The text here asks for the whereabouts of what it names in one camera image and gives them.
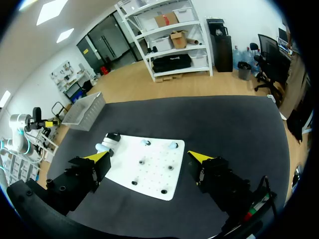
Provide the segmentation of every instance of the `computer monitor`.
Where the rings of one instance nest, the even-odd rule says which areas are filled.
[[[285,42],[288,42],[287,33],[286,31],[279,28],[279,38],[284,40]]]

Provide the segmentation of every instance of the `gray storage bin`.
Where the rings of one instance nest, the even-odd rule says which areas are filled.
[[[89,131],[104,105],[101,92],[81,98],[71,107],[62,124],[72,129]]]
[[[247,62],[238,62],[238,76],[240,79],[248,81],[250,78],[251,65]]]

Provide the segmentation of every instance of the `doorway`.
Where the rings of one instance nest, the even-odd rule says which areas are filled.
[[[86,47],[90,47],[92,53],[84,54]],[[131,35],[122,23],[120,15],[112,13],[100,23],[98,23],[85,38],[83,38],[78,48],[93,69],[100,65],[105,66],[109,71],[135,63],[142,60]]]

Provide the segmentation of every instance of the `ceiling light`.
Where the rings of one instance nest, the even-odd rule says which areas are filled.
[[[11,93],[9,91],[5,91],[4,95],[2,96],[2,98],[0,100],[0,108],[3,108],[5,106],[5,104],[8,101],[10,95],[11,95]]]
[[[60,41],[63,41],[66,38],[68,38],[71,35],[71,33],[73,32],[73,30],[74,30],[74,28],[61,33],[58,40],[56,41],[56,43],[59,43]]]
[[[43,5],[36,25],[38,26],[45,21],[59,16],[67,1],[68,0],[55,0]]]
[[[37,0],[24,0],[19,8],[19,11],[21,11],[22,9],[26,8],[27,6],[31,5],[32,3],[34,3]]]

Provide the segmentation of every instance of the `red object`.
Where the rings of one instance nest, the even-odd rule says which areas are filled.
[[[105,68],[105,66],[101,67],[101,71],[102,71],[103,75],[107,75],[109,73],[108,70]]]
[[[165,20],[166,26],[168,26],[168,25],[169,25],[169,19],[168,19],[168,17],[165,16],[165,15],[163,15],[163,18],[164,18],[164,20]]]
[[[253,216],[253,215],[248,212],[248,213],[246,214],[246,216],[244,216],[243,221],[244,221],[244,222],[248,221],[252,216]]]

